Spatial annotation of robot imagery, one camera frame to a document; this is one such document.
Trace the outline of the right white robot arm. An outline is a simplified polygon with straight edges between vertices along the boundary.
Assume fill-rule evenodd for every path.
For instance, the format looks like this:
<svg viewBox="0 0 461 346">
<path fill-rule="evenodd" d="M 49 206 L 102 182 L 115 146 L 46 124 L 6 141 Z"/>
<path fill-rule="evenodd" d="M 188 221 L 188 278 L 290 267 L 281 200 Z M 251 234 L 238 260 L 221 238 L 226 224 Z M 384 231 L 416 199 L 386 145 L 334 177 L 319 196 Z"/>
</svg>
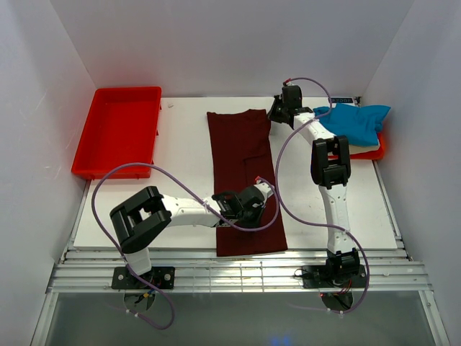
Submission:
<svg viewBox="0 0 461 346">
<path fill-rule="evenodd" d="M 347 184 L 352 173 L 348 139 L 327 130 L 314 111 L 303 106 L 301 88 L 293 84 L 292 79 L 284 81 L 281 93 L 274 96 L 268 118 L 276 123 L 286 123 L 292 128 L 292 134 L 285 140 L 278 154 L 275 177 L 279 175 L 282 155 L 295 135 L 299 133 L 311 146 L 310 175 L 323 199 L 325 223 L 305 221 L 291 212 L 280 195 L 279 180 L 275 180 L 279 204 L 291 218 L 307 226 L 328 229 L 326 263 L 309 272 L 308 278 L 329 282 L 334 286 L 349 283 L 359 274 L 360 258 L 359 246 L 350 234 L 347 208 Z"/>
</svg>

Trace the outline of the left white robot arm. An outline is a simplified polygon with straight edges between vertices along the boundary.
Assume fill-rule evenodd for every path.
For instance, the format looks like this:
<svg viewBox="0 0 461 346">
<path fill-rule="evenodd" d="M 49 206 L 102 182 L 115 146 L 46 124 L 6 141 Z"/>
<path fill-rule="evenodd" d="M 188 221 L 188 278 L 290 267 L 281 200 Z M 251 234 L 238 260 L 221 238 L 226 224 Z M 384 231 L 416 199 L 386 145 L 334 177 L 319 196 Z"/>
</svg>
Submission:
<svg viewBox="0 0 461 346">
<path fill-rule="evenodd" d="M 260 179 L 239 193 L 222 192 L 200 201 L 162 195 L 154 186 L 142 189 L 109 214 L 130 266 L 128 280 L 137 288 L 151 283 L 153 271 L 148 246 L 164 229 L 174 226 L 257 229 L 272 196 L 271 185 Z"/>
</svg>

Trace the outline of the maroon t shirt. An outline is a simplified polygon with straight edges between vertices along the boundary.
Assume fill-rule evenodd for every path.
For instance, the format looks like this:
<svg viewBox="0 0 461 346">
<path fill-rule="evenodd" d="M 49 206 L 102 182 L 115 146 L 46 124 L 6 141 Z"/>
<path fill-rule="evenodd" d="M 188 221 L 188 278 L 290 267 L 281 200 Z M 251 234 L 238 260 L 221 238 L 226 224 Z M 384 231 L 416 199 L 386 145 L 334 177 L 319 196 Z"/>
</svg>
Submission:
<svg viewBox="0 0 461 346">
<path fill-rule="evenodd" d="M 235 191 L 252 186 L 257 177 L 274 184 L 269 142 L 271 122 L 265 110 L 237 114 L 207 113 L 212 149 L 214 192 Z M 263 231 L 216 229 L 219 257 L 283 252 L 287 240 L 282 217 Z"/>
</svg>

